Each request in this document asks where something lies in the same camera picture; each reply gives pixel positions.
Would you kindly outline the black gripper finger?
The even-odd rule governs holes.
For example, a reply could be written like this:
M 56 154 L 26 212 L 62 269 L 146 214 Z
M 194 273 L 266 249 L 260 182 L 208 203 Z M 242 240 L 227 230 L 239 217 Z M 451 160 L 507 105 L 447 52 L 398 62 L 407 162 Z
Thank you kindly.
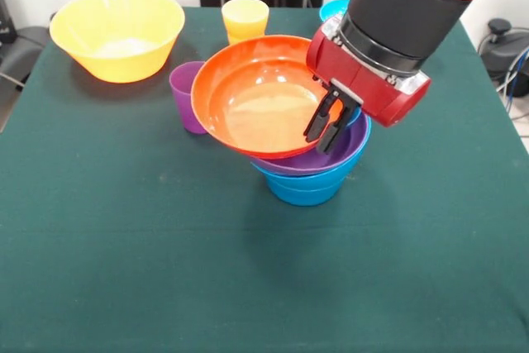
M 304 135 L 306 141 L 321 139 L 327 126 L 334 122 L 340 116 L 340 113 L 340 92 L 336 89 L 329 90 L 320 101 L 305 129 Z
M 327 126 L 326 130 L 322 134 L 322 138 L 317 144 L 317 151 L 319 153 L 328 154 L 333 150 L 341 136 L 341 133 L 347 127 L 350 119 L 358 107 L 359 104 L 354 100 L 342 103 L 340 116 Z

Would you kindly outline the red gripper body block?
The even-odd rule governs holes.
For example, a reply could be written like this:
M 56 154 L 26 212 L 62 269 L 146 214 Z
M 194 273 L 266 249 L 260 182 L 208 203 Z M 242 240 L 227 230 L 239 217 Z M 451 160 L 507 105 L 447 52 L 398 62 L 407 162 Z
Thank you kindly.
M 353 55 L 339 42 L 339 23 L 324 22 L 307 50 L 307 67 L 326 85 L 335 85 L 364 113 L 389 127 L 400 122 L 423 99 L 431 79 L 419 71 L 410 77 L 386 73 Z

